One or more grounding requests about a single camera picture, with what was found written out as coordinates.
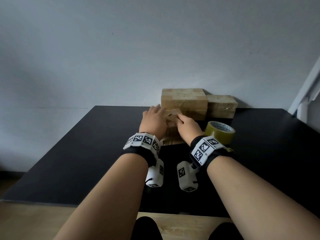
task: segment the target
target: yellow tape roll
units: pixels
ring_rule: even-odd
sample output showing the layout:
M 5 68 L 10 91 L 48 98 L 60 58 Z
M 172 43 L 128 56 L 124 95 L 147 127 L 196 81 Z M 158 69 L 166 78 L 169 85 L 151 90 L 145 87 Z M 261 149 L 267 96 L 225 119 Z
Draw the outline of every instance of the yellow tape roll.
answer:
M 224 123 L 218 121 L 209 121 L 204 131 L 206 136 L 213 136 L 222 145 L 228 145 L 231 143 L 235 130 Z

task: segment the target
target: black tabletop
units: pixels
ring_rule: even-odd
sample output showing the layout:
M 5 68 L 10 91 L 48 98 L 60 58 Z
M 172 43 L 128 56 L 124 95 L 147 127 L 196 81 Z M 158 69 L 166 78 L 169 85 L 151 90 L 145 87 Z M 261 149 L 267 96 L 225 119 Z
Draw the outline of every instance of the black tabletop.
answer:
M 146 107 L 95 106 L 2 197 L 5 201 L 77 206 L 136 133 Z M 237 109 L 230 145 L 237 160 L 320 217 L 320 134 L 283 109 Z M 205 128 L 207 121 L 199 122 Z M 177 164 L 186 144 L 163 146 L 162 187 L 145 186 L 140 211 L 228 216 L 214 186 L 198 173 L 198 190 L 179 188 Z

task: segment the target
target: floor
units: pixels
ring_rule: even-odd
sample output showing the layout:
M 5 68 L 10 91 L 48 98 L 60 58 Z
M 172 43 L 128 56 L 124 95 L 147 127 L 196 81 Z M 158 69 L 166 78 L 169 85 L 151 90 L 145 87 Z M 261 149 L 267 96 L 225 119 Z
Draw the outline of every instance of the floor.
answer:
M 0 195 L 16 180 L 0 180 Z M 75 208 L 0 202 L 0 240 L 51 240 Z M 139 212 L 155 220 L 164 240 L 207 240 L 230 218 Z

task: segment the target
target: person's left hand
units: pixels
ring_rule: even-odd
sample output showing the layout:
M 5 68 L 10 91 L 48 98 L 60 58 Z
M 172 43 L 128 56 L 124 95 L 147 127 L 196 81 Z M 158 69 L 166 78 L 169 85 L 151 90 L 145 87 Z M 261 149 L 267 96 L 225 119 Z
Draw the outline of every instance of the person's left hand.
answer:
M 167 122 L 163 117 L 166 109 L 160 109 L 160 104 L 157 107 L 151 106 L 149 111 L 143 112 L 142 121 L 139 127 L 139 133 L 146 132 L 154 135 L 160 141 L 167 130 Z

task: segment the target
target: person's leg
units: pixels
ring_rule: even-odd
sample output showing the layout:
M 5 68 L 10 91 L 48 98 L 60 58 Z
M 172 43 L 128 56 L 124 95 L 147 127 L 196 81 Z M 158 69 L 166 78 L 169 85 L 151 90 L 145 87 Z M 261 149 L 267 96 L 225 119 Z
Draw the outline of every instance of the person's leg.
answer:
M 208 240 L 220 239 L 243 240 L 235 224 L 230 222 L 224 222 L 217 226 L 217 228 L 211 233 Z
M 136 220 L 131 234 L 131 240 L 144 239 L 162 240 L 157 223 L 147 216 L 140 217 Z

